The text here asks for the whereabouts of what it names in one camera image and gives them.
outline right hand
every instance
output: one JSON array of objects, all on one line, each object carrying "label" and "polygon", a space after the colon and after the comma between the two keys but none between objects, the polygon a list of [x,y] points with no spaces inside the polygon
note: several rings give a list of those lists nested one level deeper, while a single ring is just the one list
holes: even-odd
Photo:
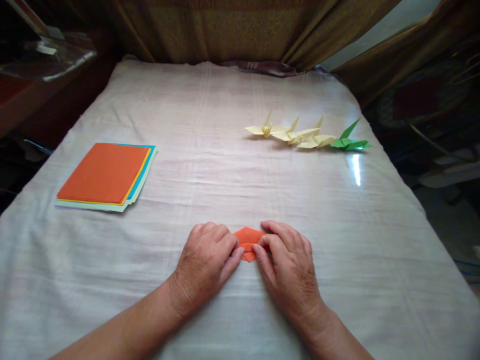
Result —
[{"label": "right hand", "polygon": [[253,250],[271,298],[303,337],[318,336],[328,325],[330,309],[320,296],[310,241],[281,222],[262,221],[261,226],[273,234],[262,236]]}]

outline folded orange paper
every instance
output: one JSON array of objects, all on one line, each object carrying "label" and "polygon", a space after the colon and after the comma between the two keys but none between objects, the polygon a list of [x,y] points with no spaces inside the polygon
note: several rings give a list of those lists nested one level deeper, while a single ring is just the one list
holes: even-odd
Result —
[{"label": "folded orange paper", "polygon": [[255,230],[249,227],[244,227],[233,233],[233,235],[238,238],[240,246],[245,248],[245,252],[241,257],[242,260],[251,263],[257,258],[257,254],[254,252],[253,245],[257,244],[265,234],[266,232]]},{"label": "folded orange paper", "polygon": [[58,192],[57,198],[121,205],[149,151],[148,147],[96,143]]}]

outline white sheet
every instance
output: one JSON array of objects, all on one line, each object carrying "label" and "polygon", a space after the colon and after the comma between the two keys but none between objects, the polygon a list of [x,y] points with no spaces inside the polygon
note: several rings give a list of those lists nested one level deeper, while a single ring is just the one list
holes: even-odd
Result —
[{"label": "white sheet", "polygon": [[[479,304],[363,118],[363,153],[300,151],[243,130],[271,120],[340,135],[361,116],[328,75],[280,79],[203,63],[121,62],[105,91],[0,218],[0,357],[56,353],[162,283],[196,223],[261,220],[310,239],[320,292],[377,359],[466,359]],[[125,213],[54,208],[96,142],[158,146]],[[256,262],[162,359],[307,358]]]}]

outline yellow origami crane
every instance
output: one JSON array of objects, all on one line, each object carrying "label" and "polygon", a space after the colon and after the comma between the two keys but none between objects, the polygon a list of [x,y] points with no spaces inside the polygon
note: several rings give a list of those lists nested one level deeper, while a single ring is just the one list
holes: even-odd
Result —
[{"label": "yellow origami crane", "polygon": [[271,122],[269,123],[271,114],[272,114],[272,110],[270,110],[270,112],[268,113],[268,116],[266,117],[265,125],[263,125],[263,126],[248,126],[248,127],[245,127],[245,130],[251,132],[254,135],[263,135],[263,137],[265,139],[268,138],[270,136],[270,134],[272,133],[272,130],[274,128],[277,128],[277,126],[274,126]]},{"label": "yellow origami crane", "polygon": [[333,144],[335,141],[335,136],[332,135],[316,135],[309,137],[307,139],[300,139],[300,144],[297,148],[303,149],[313,149],[313,148],[323,148],[324,146]]},{"label": "yellow origami crane", "polygon": [[322,121],[324,119],[324,116],[322,115],[320,118],[320,121],[314,128],[306,129],[306,130],[301,130],[301,131],[296,131],[294,132],[295,125],[297,125],[297,122],[299,118],[297,117],[293,125],[290,127],[289,131],[287,132],[275,132],[275,134],[272,133],[272,136],[274,136],[277,139],[283,140],[288,143],[288,145],[298,143],[304,138],[308,137],[313,137],[317,136],[320,132],[320,128],[322,127]]},{"label": "yellow origami crane", "polygon": [[300,116],[296,118],[296,120],[293,122],[291,126],[274,126],[274,131],[272,131],[271,135],[274,138],[283,140],[285,142],[288,142],[288,144],[292,144],[297,136],[295,135],[295,127],[297,126],[297,123],[299,122]]}]

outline brown curtain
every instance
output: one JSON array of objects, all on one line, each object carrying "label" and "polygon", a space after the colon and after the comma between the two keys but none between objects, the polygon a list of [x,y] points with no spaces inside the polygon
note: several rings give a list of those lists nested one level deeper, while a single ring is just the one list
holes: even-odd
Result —
[{"label": "brown curtain", "polygon": [[27,0],[49,25],[113,26],[149,62],[276,60],[309,70],[400,0]]},{"label": "brown curtain", "polygon": [[365,108],[396,82],[480,28],[479,0],[443,0],[415,24],[333,72],[341,76]]}]

